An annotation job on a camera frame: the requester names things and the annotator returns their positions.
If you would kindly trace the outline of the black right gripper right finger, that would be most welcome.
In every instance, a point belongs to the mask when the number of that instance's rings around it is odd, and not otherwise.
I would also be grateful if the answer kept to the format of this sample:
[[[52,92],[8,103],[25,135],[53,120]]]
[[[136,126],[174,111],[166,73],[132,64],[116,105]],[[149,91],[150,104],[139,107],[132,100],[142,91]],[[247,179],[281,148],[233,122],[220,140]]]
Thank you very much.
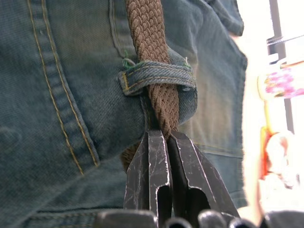
[[[167,147],[177,217],[186,219],[193,227],[198,227],[203,210],[218,212],[227,223],[239,217],[217,169],[190,138],[173,131]]]

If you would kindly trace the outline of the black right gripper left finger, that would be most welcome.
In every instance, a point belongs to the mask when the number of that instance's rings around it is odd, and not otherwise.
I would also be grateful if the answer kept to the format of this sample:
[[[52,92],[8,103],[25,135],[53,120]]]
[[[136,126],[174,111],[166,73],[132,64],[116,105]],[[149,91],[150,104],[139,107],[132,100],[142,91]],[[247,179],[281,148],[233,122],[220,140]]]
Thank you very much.
[[[149,130],[128,167],[123,208],[149,210],[163,226],[171,217],[171,187],[166,140],[160,130]]]

